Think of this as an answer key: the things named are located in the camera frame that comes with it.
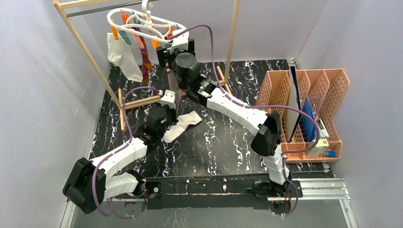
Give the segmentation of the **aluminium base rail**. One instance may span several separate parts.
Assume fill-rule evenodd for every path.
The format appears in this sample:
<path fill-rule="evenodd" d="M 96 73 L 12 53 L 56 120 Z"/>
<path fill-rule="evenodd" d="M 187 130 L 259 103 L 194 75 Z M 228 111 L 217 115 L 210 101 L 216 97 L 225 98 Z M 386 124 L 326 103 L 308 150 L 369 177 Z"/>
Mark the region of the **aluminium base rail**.
<path fill-rule="evenodd" d="M 342 179 L 302 178 L 285 182 L 283 185 L 269 180 L 268 175 L 230 175 L 198 177 L 136 178 L 131 174 L 111 177 L 108 181 L 96 181 L 99 201 L 110 197 L 132 194 L 139 198 L 148 195 L 150 199 L 170 196 L 244 196 L 269 200 L 283 200 L 287 197 L 303 200 L 349 199 L 349 193 Z"/>

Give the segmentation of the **white board in organizer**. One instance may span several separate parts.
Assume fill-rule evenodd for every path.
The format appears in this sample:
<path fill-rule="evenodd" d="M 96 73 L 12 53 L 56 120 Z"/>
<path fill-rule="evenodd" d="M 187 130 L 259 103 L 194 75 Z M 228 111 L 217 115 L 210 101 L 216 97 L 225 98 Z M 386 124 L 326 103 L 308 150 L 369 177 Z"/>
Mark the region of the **white board in organizer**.
<path fill-rule="evenodd" d="M 296 68 L 294 66 L 289 67 L 289 81 L 290 81 L 290 91 L 287 101 L 287 106 L 293 109 L 285 109 L 284 112 L 284 127 L 285 127 L 285 139 L 287 143 L 292 141 L 295 134 L 299 121 L 301 119 L 301 114 L 295 110 L 301 110 L 300 95 L 298 89 L 298 81 Z"/>

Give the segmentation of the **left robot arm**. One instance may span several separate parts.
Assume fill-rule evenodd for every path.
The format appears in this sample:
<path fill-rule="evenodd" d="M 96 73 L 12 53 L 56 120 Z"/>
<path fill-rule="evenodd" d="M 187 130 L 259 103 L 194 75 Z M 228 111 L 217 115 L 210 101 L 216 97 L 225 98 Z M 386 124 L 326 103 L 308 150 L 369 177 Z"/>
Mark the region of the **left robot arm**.
<path fill-rule="evenodd" d="M 150 154 L 176 119 L 175 109 L 167 105 L 152 107 L 145 123 L 121 146 L 91 160 L 77 160 L 62 190 L 63 195 L 89 214 L 104 200 L 145 192 L 146 180 L 139 173 L 127 171 L 117 175 L 117 172 Z"/>

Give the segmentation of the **white fluffy sock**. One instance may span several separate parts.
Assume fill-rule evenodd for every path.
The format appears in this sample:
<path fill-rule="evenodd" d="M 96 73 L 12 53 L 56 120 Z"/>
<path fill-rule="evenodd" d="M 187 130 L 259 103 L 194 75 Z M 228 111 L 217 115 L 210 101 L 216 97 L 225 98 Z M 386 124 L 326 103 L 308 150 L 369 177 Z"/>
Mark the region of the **white fluffy sock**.
<path fill-rule="evenodd" d="M 107 34 L 108 61 L 118 66 L 124 76 L 131 81 L 142 82 L 143 74 L 137 64 L 129 45 L 119 36 L 116 40 L 113 33 Z"/>
<path fill-rule="evenodd" d="M 165 132 L 163 141 L 165 143 L 173 142 L 185 132 L 189 125 L 197 125 L 201 121 L 201 117 L 195 111 L 178 116 L 178 122 Z"/>

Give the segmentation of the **maroon yellow striped sock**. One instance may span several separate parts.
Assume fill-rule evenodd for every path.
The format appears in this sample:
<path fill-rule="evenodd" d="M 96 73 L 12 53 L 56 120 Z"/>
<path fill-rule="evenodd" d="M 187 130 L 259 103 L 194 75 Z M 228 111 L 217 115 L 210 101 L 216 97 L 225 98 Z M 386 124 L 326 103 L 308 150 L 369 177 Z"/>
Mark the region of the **maroon yellow striped sock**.
<path fill-rule="evenodd" d="M 139 37 L 142 46 L 140 47 L 141 50 L 141 55 L 142 55 L 142 67 L 141 67 L 141 71 L 142 71 L 142 75 L 143 75 L 143 83 L 146 83 L 149 81 L 149 71 L 152 70 L 152 64 L 151 61 L 149 60 L 149 56 L 148 56 L 148 50 L 147 50 L 147 46 L 145 43 L 145 40 L 143 37 Z"/>

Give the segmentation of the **small yellow white box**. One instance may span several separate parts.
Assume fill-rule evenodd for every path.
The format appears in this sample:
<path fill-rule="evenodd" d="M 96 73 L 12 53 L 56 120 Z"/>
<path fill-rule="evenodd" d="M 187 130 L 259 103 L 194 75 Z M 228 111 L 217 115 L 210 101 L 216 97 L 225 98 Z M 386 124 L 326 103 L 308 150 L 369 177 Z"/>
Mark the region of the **small yellow white box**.
<path fill-rule="evenodd" d="M 328 140 L 320 139 L 318 143 L 312 149 L 305 152 L 307 157 L 319 157 L 328 148 Z"/>

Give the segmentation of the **grey sock with red stripes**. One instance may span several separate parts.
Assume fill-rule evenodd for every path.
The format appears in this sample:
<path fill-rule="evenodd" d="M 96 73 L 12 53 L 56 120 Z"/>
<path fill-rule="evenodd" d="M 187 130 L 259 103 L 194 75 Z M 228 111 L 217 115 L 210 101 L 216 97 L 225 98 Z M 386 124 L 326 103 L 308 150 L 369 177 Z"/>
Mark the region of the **grey sock with red stripes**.
<path fill-rule="evenodd" d="M 169 67 L 168 59 L 165 59 L 165 70 L 166 70 L 167 76 L 168 76 L 169 90 L 174 91 L 175 104 L 176 104 L 176 108 L 178 108 L 179 104 L 181 102 L 182 96 L 180 94 L 180 89 L 179 89 L 176 77 L 175 77 L 173 71 L 171 70 L 171 68 Z"/>

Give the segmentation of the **wooden clothes rack frame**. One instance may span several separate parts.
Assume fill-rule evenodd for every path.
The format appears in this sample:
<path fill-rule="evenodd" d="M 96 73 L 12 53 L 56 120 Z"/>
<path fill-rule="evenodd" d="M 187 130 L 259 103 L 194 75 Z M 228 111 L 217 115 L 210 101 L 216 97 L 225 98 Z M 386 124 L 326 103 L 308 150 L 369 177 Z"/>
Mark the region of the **wooden clothes rack frame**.
<path fill-rule="evenodd" d="M 151 8 L 153 6 L 153 2 L 151 0 L 149 1 L 149 7 Z M 66 26 L 70 30 L 71 34 L 73 37 L 76 39 L 78 45 L 82 48 L 84 54 L 87 56 L 88 60 L 90 63 L 93 65 L 94 69 L 98 73 L 100 79 L 104 83 L 106 90 L 108 93 L 111 95 L 113 101 L 116 103 L 116 105 L 119 108 L 120 111 L 120 121 L 121 121 L 121 129 L 122 131 L 125 131 L 125 123 L 123 123 L 123 114 L 125 110 L 127 109 L 133 109 L 145 105 L 150 105 L 153 103 L 157 103 L 160 101 L 160 98 L 158 96 L 151 96 L 149 98 L 144 98 L 140 99 L 137 101 L 132 101 L 128 102 L 126 106 L 123 106 L 123 92 L 121 89 L 118 89 L 118 95 L 115 95 L 113 92 L 111 86 L 107 82 L 107 79 L 103 73 L 101 73 L 101 70 L 92 57 L 91 53 L 89 52 L 87 46 L 85 45 L 84 41 L 82 38 L 79 36 L 78 32 L 76 31 L 76 28 L 74 27 L 73 23 L 69 18 L 66 17 L 67 13 L 64 11 L 65 9 L 69 8 L 74 8 L 74 7 L 80 7 L 80 6 L 85 6 L 85 5 L 91 5 L 91 4 L 97 4 L 97 3 L 102 3 L 101 0 L 74 0 L 74 1 L 69 1 L 69 2 L 64 2 L 61 3 L 58 0 L 53 0 L 53 5 L 58 11 L 59 15 L 65 22 Z M 226 60 L 226 65 L 225 65 L 225 73 L 222 73 L 220 67 L 216 66 L 214 67 L 215 70 L 218 70 L 219 73 L 219 78 L 220 80 L 220 85 L 225 87 L 225 90 L 231 95 L 232 92 L 230 90 L 230 86 L 228 84 L 229 81 L 229 70 L 230 70 L 230 61 L 231 61 L 231 56 L 232 56 L 232 50 L 233 50 L 233 43 L 234 43 L 234 38 L 235 38 L 235 31 L 236 31 L 236 23 L 237 23 L 237 17 L 238 17 L 238 12 L 239 12 L 239 5 L 240 1 L 235 0 L 233 4 L 233 11 L 232 11 L 232 19 L 231 19 L 231 30 L 230 30 L 230 41 L 229 41 L 229 48 L 228 48 L 228 54 L 227 54 L 227 60 Z"/>

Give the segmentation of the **orange plastic desk organizer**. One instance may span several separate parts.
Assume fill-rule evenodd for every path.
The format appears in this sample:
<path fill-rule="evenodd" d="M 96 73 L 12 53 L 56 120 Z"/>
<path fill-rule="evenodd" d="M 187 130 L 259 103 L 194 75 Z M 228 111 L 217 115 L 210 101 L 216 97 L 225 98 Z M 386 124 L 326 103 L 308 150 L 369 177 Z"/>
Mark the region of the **orange plastic desk organizer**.
<path fill-rule="evenodd" d="M 324 126 L 327 131 L 324 141 L 328 144 L 326 150 L 330 152 L 330 155 L 311 156 L 301 152 L 310 145 L 311 132 L 314 131 L 312 123 L 302 116 L 293 136 L 290 137 L 290 125 L 287 121 L 294 118 L 296 113 L 276 108 L 275 111 L 282 117 L 282 150 L 292 151 L 285 155 L 286 162 L 339 160 L 342 140 L 336 130 L 334 117 L 349 88 L 349 79 L 345 71 L 343 69 L 297 70 L 296 83 L 289 73 L 288 70 L 267 71 L 255 105 L 286 105 L 290 102 L 289 96 L 294 93 L 295 85 L 298 85 L 301 109 Z"/>

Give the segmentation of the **metal hanging rod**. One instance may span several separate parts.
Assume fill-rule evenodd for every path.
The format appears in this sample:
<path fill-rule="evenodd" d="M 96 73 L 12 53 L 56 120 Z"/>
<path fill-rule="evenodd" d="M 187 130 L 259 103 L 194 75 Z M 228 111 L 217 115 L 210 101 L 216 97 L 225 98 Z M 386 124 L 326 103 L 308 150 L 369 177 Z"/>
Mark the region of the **metal hanging rod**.
<path fill-rule="evenodd" d="M 102 11 L 106 11 L 106 10 L 113 10 L 113 9 L 118 9 L 118 8 L 133 6 L 133 5 L 139 5 L 139 4 L 142 4 L 142 1 L 135 1 L 135 2 L 129 2 L 129 3 L 124 3 L 124 4 L 116 4 L 116 5 L 107 6 L 107 7 L 84 10 L 84 11 L 79 11 L 79 12 L 75 12 L 75 13 L 69 13 L 69 14 L 66 15 L 66 17 L 70 18 L 70 17 L 81 16 L 81 15 L 86 15 L 86 14 L 92 14 L 92 13 L 96 13 L 96 12 L 102 12 Z"/>

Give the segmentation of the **blue folder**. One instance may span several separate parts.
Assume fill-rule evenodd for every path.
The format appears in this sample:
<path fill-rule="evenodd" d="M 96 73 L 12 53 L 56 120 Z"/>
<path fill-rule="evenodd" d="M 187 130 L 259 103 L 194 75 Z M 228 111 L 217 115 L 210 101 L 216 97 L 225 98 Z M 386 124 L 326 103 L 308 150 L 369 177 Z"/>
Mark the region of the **blue folder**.
<path fill-rule="evenodd" d="M 304 105 L 302 107 L 302 111 L 305 114 L 307 114 L 310 118 L 312 118 L 313 120 L 315 119 L 309 97 L 306 98 Z M 314 126 L 313 122 L 309 120 L 308 117 L 306 117 L 306 116 L 301 117 L 300 128 L 301 128 L 301 132 L 303 134 L 305 142 L 309 143 L 312 140 L 314 140 L 315 131 L 316 131 L 315 126 Z"/>

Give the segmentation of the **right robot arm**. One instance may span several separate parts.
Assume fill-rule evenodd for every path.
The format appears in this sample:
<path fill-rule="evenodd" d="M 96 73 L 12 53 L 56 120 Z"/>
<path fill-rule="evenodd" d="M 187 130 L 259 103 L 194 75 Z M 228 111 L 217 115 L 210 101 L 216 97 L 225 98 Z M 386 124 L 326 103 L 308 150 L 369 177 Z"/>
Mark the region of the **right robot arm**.
<path fill-rule="evenodd" d="M 252 150 L 263 157 L 271 182 L 284 185 L 289 175 L 281 155 L 281 116 L 273 111 L 268 114 L 221 91 L 220 83 L 200 74 L 200 63 L 194 48 L 180 51 L 178 48 L 155 47 L 161 67 L 169 74 L 170 89 L 176 93 L 184 91 L 197 104 L 218 111 L 241 124 L 253 136 Z"/>

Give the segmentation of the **white plastic clip hanger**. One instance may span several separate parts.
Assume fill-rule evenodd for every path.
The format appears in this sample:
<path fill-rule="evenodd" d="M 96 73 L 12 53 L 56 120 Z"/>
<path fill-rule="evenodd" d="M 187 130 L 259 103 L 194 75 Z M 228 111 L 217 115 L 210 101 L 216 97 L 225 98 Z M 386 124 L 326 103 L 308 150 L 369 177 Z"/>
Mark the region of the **white plastic clip hanger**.
<path fill-rule="evenodd" d="M 123 14 L 123 24 L 117 24 L 112 17 Z M 112 9 L 107 13 L 107 22 L 116 31 L 125 31 L 138 36 L 171 45 L 174 38 L 186 33 L 186 27 L 178 22 L 153 16 L 149 10 L 149 1 L 143 0 L 141 10 L 131 8 Z"/>

